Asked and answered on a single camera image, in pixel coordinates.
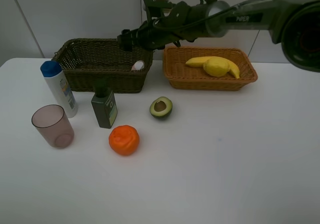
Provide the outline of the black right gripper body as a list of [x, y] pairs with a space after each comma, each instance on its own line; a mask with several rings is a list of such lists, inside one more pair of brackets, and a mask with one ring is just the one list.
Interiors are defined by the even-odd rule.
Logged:
[[180, 41], [195, 40], [195, 8], [181, 1], [164, 17], [144, 21], [135, 29], [133, 47], [140, 47], [148, 51], [162, 50], [167, 44], [173, 43], [177, 47]]

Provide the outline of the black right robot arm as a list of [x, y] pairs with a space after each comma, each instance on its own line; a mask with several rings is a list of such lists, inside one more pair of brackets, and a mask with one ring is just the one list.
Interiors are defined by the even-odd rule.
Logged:
[[248, 0], [234, 6], [219, 0], [202, 0], [198, 5], [144, 0], [147, 20], [137, 29], [123, 30], [119, 46], [153, 51], [181, 40], [220, 38], [229, 30], [267, 30], [274, 44], [281, 44], [286, 59], [294, 66], [320, 70], [320, 0]]

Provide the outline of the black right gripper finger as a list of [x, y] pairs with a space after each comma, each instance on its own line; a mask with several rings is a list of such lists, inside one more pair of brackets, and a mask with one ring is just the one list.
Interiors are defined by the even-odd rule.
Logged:
[[124, 51], [131, 52], [134, 44], [134, 32], [129, 29], [122, 30], [121, 34], [117, 36], [117, 43]]

